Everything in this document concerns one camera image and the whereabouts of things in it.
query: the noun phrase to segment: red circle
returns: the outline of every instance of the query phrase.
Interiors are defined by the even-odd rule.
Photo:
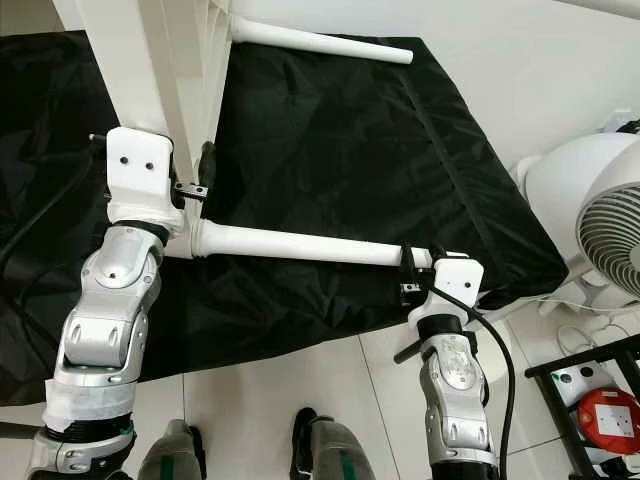
[[[626,407],[628,410],[614,408],[623,413],[622,417],[607,421],[611,418],[603,412],[607,407]],[[596,388],[582,397],[578,404],[578,423],[584,435],[604,450],[623,454],[640,450],[640,405],[635,397],[618,388]],[[622,432],[633,436],[624,436]]]

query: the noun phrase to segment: wrinkled fabric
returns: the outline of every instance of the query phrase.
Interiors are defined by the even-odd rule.
[[[554,290],[566,267],[446,72],[419,39],[364,40],[409,48],[414,62],[232,47],[204,215],[437,242],[484,265],[488,309]],[[118,125],[84,34],[1,38],[0,112],[0,248],[93,161],[16,249],[1,284],[59,338],[82,262],[108,225],[104,157],[87,149],[87,137]],[[143,379],[280,355],[406,318],[391,268],[218,255],[167,258],[161,275]],[[54,359],[0,299],[0,404],[42,400]]]

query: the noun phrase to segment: tape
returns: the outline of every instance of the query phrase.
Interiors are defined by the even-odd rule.
[[[136,382],[107,387],[86,387],[45,382],[47,408],[42,420],[56,432],[64,432],[77,420],[107,420],[133,411]]]

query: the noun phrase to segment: electric fan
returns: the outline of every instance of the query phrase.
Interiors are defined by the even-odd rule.
[[[553,295],[595,309],[640,298],[640,136],[601,133],[535,159],[524,194],[568,263],[594,270]]]

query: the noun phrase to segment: white rod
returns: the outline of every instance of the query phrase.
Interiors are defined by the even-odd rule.
[[[411,63],[413,60],[413,52],[411,50],[383,47],[291,28],[276,27],[266,23],[252,22],[237,15],[233,15],[231,19],[231,32],[234,42],[259,43],[271,45],[272,47],[332,53],[346,57],[369,58],[393,63],[406,64]]]
[[[225,253],[369,265],[400,264],[397,245],[233,227],[209,220],[200,220],[196,226],[192,247],[195,257]],[[431,267],[429,250],[412,248],[412,253],[417,268]]]

